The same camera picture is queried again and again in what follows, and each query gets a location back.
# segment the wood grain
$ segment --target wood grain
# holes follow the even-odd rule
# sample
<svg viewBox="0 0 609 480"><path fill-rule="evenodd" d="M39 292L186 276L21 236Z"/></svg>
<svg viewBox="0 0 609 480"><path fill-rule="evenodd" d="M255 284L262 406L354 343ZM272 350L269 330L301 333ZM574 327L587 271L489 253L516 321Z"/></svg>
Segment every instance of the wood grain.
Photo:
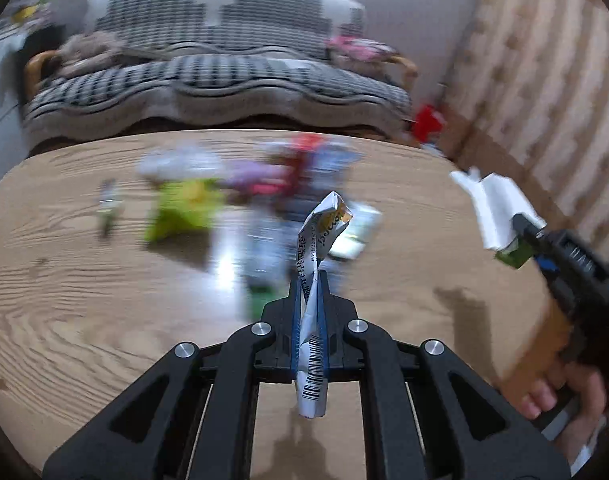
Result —
<svg viewBox="0 0 609 480"><path fill-rule="evenodd" d="M573 326L567 316L551 298L547 316L533 337L528 351L499 385L500 391L513 406L519 406L523 397L531 391L533 382L545 376L559 352L569 344L572 330Z"/></svg>
<svg viewBox="0 0 609 480"><path fill-rule="evenodd" d="M0 183L0 424L37 468L174 343L207 346L246 324L240 275L247 211L222 211L204 254L173 258L142 235L155 191L140 157L200 140L224 158L292 132L200 130L99 140L26 160ZM415 344L437 337L487 377L509 369L545 313L535 268L514 271L481 248L470 199L449 161L375 140L345 196L383 212L342 293L365 319ZM118 181L124 210L98 237L100 183ZM332 385L329 415L294 417L293 387L263 387L256 478L364 478L359 394ZM302 452L316 458L298 459ZM316 463L316 469L310 469Z"/></svg>

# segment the sofa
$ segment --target sofa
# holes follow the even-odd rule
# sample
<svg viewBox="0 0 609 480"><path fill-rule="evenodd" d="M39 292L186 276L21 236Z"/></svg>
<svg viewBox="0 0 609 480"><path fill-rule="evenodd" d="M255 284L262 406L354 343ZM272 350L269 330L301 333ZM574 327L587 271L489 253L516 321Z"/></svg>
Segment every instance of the sofa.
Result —
<svg viewBox="0 0 609 480"><path fill-rule="evenodd" d="M402 84L329 62L331 36L363 35L364 6L351 0L88 0L84 30L169 59L35 86L24 117L33 145L110 137L147 118L199 128L270 116L389 139L408 129L412 62Z"/></svg>

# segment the finger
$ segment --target finger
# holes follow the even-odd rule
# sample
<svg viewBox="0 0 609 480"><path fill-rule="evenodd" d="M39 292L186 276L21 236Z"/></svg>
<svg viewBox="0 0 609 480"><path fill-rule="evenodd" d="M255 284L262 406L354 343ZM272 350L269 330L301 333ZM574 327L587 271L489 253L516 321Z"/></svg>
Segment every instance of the finger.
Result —
<svg viewBox="0 0 609 480"><path fill-rule="evenodd" d="M606 387L600 371L592 366L569 363L565 373L569 388L580 395L581 415L599 420L606 407Z"/></svg>
<svg viewBox="0 0 609 480"><path fill-rule="evenodd" d="M567 376L564 373L564 363L560 359L555 359L546 371L546 380L556 390L559 390L567 382Z"/></svg>
<svg viewBox="0 0 609 480"><path fill-rule="evenodd" d="M530 395L525 395L520 401L520 406L518 406L518 412L522 413L529 420L534 420L534 418L538 418L542 410L539 406L534 402Z"/></svg>
<svg viewBox="0 0 609 480"><path fill-rule="evenodd" d="M587 444L596 427L597 422L593 417L580 413L557 436L555 445L564 453L570 464L575 462L580 450Z"/></svg>
<svg viewBox="0 0 609 480"><path fill-rule="evenodd" d="M537 379L529 390L531 398L536 405L543 411L552 410L558 403L558 396L553 391L552 386L544 379Z"/></svg>

